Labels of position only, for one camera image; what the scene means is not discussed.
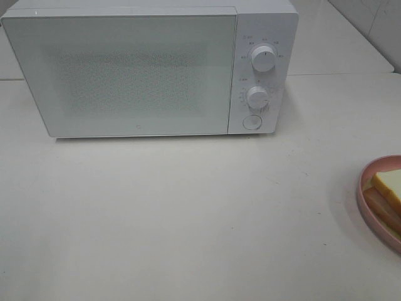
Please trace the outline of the upper white power knob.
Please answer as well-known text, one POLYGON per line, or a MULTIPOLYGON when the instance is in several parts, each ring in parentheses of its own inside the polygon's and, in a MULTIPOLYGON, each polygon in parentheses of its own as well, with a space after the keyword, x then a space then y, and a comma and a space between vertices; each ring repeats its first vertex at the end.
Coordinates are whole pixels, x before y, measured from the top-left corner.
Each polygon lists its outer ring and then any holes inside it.
POLYGON ((253 69, 267 72, 275 67, 277 51, 271 44, 256 45, 250 52, 253 69))

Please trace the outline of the round door release button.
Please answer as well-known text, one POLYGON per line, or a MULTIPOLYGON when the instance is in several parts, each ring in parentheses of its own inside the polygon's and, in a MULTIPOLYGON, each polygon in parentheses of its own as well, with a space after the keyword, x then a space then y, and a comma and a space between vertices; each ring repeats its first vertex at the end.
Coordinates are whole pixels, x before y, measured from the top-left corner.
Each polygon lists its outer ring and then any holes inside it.
POLYGON ((242 124, 247 130, 258 130, 261 127, 262 122, 263 121, 260 116, 250 115, 243 120, 242 124))

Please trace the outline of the white microwave door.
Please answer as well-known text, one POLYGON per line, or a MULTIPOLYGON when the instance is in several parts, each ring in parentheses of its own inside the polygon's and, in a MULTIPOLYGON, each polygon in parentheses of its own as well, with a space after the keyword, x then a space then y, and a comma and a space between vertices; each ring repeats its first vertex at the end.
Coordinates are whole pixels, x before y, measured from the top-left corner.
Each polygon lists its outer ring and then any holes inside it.
POLYGON ((5 18, 49 135, 224 134, 236 17, 5 18))

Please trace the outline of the lower white timer knob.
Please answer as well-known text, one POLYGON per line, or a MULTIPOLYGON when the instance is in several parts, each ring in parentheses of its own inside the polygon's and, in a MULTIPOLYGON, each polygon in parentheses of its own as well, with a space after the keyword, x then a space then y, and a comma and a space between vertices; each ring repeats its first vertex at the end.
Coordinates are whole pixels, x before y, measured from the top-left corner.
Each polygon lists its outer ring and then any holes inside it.
POLYGON ((252 87, 246 93, 246 102, 251 109, 261 110, 269 103, 269 95, 263 87, 252 87))

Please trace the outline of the pink round plate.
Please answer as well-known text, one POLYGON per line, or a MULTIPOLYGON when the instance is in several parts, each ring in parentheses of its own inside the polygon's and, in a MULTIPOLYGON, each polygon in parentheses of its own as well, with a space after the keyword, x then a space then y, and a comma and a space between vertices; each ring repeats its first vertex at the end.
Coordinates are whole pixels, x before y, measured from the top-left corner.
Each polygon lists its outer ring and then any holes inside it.
POLYGON ((360 172, 357 184, 357 206, 359 212, 375 236, 392 251, 400 255, 400 237, 381 222, 368 207, 363 196, 363 187, 376 172, 387 172, 400 169, 400 155, 390 155, 374 159, 360 172))

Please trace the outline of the white bread sandwich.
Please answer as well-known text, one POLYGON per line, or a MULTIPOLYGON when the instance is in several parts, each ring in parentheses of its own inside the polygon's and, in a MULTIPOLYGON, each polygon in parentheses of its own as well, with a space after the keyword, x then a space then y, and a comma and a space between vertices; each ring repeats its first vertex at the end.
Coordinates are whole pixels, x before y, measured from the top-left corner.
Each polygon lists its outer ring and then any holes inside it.
POLYGON ((400 169, 376 172, 364 187, 363 197, 380 222, 400 238, 400 169))

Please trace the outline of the white microwave oven body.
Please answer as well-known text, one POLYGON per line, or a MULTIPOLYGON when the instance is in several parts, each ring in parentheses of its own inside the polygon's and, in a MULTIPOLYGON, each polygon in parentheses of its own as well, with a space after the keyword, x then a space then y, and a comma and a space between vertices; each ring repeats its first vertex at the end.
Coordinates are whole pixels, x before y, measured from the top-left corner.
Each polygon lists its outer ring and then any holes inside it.
POLYGON ((1 17, 1 24, 5 18, 225 15, 236 17, 236 27, 229 121, 224 134, 270 134, 276 128, 299 20, 289 1, 18 1, 1 17), (277 51, 275 67, 262 73, 253 69, 250 55, 259 44, 271 44, 277 51), (251 109, 246 102, 247 91, 257 86, 269 95, 269 103, 261 110, 251 109), (262 118, 258 130, 243 127, 243 120, 250 115, 262 118))

